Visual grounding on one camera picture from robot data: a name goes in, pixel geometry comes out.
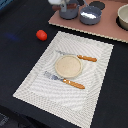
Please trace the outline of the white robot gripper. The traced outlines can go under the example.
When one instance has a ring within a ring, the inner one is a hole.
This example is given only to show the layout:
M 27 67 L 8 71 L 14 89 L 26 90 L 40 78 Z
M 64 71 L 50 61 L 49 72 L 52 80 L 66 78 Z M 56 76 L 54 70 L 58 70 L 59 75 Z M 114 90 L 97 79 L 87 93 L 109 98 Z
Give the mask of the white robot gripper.
M 48 0 L 51 5 L 60 5 L 63 4 L 65 1 L 68 3 L 70 0 Z

